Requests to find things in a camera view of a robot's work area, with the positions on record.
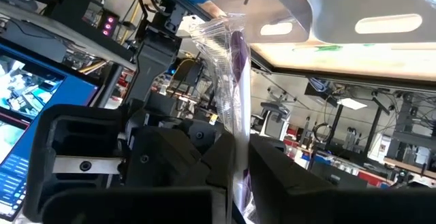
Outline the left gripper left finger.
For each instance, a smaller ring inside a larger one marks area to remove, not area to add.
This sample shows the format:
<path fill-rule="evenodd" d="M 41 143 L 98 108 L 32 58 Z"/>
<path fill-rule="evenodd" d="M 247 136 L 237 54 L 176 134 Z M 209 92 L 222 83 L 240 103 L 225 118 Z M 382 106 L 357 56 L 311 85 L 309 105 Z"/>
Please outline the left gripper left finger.
<path fill-rule="evenodd" d="M 235 139 L 222 134 L 171 187 L 78 189 L 44 206 L 43 224 L 230 224 Z"/>

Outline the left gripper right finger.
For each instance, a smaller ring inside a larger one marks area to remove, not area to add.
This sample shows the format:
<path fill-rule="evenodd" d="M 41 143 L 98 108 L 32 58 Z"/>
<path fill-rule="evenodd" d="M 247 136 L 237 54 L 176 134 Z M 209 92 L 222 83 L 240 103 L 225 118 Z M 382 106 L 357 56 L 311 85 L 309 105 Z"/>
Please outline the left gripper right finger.
<path fill-rule="evenodd" d="M 436 224 L 436 189 L 340 189 L 252 135 L 249 174 L 261 224 Z"/>

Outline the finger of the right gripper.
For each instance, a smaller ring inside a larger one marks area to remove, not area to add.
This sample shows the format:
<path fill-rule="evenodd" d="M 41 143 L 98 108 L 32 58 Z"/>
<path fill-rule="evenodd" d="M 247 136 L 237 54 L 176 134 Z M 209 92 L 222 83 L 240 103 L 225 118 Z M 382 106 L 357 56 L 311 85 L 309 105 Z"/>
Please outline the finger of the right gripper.
<path fill-rule="evenodd" d="M 208 123 L 135 113 L 126 123 L 127 187 L 166 187 L 187 173 L 208 150 Z"/>

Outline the purple white toothbrush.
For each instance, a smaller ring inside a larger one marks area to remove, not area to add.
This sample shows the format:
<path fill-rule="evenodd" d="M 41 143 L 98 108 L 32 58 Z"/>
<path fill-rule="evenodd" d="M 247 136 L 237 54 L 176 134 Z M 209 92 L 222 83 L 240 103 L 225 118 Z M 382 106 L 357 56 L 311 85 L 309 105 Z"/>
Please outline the purple white toothbrush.
<path fill-rule="evenodd" d="M 233 197 L 239 212 L 250 211 L 248 173 L 251 135 L 251 51 L 245 15 L 230 14 L 189 26 L 191 39 L 208 61 L 219 119 L 236 140 Z"/>

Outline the dark grey monitor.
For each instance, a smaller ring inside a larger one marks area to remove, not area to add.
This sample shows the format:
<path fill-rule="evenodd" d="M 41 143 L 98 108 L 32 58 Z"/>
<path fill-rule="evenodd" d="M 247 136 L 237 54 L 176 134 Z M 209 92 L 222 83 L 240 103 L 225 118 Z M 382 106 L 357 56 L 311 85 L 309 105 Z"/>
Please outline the dark grey monitor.
<path fill-rule="evenodd" d="M 37 122 L 56 104 L 89 105 L 100 85 L 51 59 L 0 41 L 0 219 L 22 208 Z"/>

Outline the black office chair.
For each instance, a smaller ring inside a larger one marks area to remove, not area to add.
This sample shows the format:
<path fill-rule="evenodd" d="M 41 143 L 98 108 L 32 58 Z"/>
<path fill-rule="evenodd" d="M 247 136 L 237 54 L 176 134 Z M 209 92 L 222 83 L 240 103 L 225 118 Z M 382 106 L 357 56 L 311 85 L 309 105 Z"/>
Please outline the black office chair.
<path fill-rule="evenodd" d="M 289 126 L 290 110 L 279 102 L 262 102 L 265 113 L 260 135 L 283 141 Z"/>

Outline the white light panel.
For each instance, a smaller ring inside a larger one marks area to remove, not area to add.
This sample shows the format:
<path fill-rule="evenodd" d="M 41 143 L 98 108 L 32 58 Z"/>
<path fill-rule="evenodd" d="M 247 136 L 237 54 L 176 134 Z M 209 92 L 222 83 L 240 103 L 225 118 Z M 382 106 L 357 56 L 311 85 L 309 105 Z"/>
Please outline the white light panel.
<path fill-rule="evenodd" d="M 359 101 L 356 101 L 352 98 L 339 99 L 337 103 L 353 110 L 359 110 L 367 106 L 366 104 L 360 103 Z"/>

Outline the grey metal mounting plate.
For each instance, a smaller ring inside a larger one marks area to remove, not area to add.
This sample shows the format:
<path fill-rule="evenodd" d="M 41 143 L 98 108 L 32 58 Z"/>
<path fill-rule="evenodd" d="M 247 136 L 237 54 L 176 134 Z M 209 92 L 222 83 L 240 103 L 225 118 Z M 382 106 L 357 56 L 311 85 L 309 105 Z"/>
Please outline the grey metal mounting plate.
<path fill-rule="evenodd" d="M 205 23 L 205 21 L 202 20 L 199 16 L 184 16 L 179 25 L 178 31 L 176 32 L 176 35 L 181 38 L 190 37 L 190 28 L 203 23 Z"/>

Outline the black box pink lights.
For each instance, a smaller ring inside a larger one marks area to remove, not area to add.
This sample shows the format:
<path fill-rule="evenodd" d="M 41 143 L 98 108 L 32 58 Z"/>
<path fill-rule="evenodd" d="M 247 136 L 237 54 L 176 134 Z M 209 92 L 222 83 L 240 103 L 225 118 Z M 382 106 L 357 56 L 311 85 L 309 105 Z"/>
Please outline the black box pink lights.
<path fill-rule="evenodd" d="M 119 16 L 117 14 L 109 10 L 103 10 L 97 25 L 97 29 L 106 37 L 112 37 L 118 23 Z"/>

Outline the black workbench frame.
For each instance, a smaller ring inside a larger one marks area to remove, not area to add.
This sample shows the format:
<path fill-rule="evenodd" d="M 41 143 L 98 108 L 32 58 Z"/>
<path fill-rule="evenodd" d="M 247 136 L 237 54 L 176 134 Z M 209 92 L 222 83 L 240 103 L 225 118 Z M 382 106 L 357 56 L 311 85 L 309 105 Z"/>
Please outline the black workbench frame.
<path fill-rule="evenodd" d="M 436 171 L 436 93 L 364 89 L 344 98 L 367 106 L 338 107 L 327 152 L 368 167 L 404 163 Z"/>

